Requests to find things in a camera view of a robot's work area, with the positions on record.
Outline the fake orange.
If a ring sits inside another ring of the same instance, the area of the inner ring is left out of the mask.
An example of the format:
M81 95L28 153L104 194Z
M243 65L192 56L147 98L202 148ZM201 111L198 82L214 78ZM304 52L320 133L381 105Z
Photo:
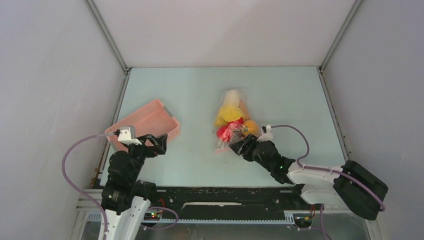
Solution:
M256 137L260 136L261 130L258 124L254 120L246 120L243 123L243 135L247 137L248 135L254 135Z

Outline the clear zip top bag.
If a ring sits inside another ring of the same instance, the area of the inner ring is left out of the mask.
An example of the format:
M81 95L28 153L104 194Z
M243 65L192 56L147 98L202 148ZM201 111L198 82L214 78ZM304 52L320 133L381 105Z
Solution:
M260 136L260 127L251 117L247 106L247 95L243 88L229 89L222 94L215 115L214 128L215 153L228 151L231 144L244 140L248 135Z

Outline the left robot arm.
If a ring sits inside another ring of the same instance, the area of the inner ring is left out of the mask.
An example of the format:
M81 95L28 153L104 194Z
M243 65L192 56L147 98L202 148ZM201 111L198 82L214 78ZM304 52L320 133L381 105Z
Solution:
M149 208L156 206L156 184L139 179L147 158L164 155L167 134L136 137L128 128L117 132L117 140L125 147L109 158L108 176L101 193L101 240L133 240Z

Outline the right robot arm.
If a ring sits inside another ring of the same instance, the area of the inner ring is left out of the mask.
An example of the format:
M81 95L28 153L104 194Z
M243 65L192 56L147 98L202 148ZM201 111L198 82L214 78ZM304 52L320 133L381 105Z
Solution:
M294 186L291 204L297 209L310 205L348 209L374 221L386 210L388 186L359 163L348 160L342 166L305 165L281 155L271 138L248 135L229 148L248 162L256 162L280 184Z

